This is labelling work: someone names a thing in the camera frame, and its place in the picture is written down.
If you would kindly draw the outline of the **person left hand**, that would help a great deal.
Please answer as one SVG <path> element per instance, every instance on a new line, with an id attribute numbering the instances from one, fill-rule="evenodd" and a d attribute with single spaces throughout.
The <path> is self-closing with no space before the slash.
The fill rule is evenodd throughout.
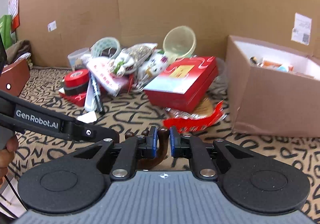
<path id="1" fill-rule="evenodd" d="M 6 148 L 0 152 L 0 181 L 3 183 L 3 178 L 8 173 L 8 165 L 15 157 L 15 152 L 18 149 L 19 143 L 16 135 L 11 137 L 6 144 Z"/>

